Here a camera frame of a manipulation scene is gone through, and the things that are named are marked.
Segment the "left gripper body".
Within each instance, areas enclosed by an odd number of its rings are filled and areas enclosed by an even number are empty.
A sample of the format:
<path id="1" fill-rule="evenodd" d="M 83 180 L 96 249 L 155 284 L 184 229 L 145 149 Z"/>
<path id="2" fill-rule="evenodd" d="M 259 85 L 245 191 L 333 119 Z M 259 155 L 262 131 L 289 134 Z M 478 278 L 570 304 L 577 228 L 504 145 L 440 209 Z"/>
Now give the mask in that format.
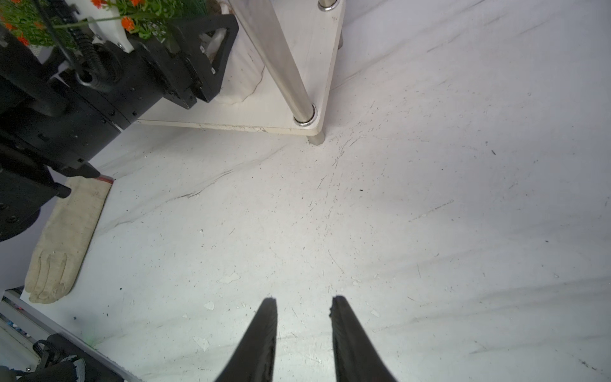
<path id="1" fill-rule="evenodd" d="M 172 52 L 158 40 L 132 40 L 126 59 L 126 99 L 135 109 L 150 109 L 166 99 L 184 109 L 210 101 L 210 61 L 182 48 Z"/>

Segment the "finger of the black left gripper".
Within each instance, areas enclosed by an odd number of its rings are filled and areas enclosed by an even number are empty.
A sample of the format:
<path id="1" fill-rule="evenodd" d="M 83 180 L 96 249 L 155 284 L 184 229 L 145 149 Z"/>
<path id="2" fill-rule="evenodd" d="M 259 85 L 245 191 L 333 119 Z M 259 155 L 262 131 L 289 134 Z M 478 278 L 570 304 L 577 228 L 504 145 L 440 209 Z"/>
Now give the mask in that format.
<path id="1" fill-rule="evenodd" d="M 211 102 L 221 91 L 239 24 L 232 14 L 173 19 L 169 31 L 193 76 L 193 92 Z"/>

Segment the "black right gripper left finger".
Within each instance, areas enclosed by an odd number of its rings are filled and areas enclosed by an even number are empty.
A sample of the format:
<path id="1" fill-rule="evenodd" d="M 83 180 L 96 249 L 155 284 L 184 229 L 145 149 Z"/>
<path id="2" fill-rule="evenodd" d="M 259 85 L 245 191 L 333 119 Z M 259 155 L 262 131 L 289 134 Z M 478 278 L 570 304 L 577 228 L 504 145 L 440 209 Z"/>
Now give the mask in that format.
<path id="1" fill-rule="evenodd" d="M 251 320 L 235 352 L 216 378 L 221 381 L 273 380 L 277 341 L 278 309 L 276 300 L 266 298 Z"/>

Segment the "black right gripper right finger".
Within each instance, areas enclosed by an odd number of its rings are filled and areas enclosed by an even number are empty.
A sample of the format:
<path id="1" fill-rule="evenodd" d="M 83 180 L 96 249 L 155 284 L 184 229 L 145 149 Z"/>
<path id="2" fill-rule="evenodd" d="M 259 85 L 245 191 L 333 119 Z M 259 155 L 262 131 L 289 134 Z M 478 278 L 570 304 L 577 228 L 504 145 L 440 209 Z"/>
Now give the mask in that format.
<path id="1" fill-rule="evenodd" d="M 344 296 L 330 309 L 336 381 L 396 381 Z"/>

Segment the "orange flower plant white pot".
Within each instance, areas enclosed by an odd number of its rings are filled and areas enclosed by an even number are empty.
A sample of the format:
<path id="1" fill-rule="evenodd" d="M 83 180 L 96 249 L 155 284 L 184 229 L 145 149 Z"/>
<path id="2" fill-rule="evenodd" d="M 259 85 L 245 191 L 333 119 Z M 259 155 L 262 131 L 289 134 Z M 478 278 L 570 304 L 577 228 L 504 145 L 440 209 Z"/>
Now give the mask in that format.
<path id="1" fill-rule="evenodd" d="M 169 21 L 220 14 L 236 17 L 229 1 L 110 1 L 110 5 L 119 11 L 127 36 L 158 40 L 172 52 L 178 51 L 179 46 L 169 31 Z M 222 88 L 213 99 L 219 103 L 245 101 L 263 79 L 265 65 L 243 32 L 243 26 L 237 22 L 239 32 L 229 55 Z"/>

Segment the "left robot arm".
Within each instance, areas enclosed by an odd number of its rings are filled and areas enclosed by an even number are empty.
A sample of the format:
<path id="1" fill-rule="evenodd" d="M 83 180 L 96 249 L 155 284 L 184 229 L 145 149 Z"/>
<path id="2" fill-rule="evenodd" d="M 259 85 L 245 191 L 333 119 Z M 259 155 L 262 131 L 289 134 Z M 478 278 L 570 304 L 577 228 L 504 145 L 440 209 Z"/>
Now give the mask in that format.
<path id="1" fill-rule="evenodd" d="M 41 208 L 70 188 L 53 179 L 98 178 L 91 160 L 159 100 L 190 109 L 220 92 L 239 25 L 231 14 L 170 22 L 178 43 L 172 53 L 151 38 L 135 38 L 126 53 L 96 48 L 111 79 L 101 89 L 61 69 L 52 51 L 40 62 L 7 29 L 1 31 L 1 238 L 25 232 Z"/>

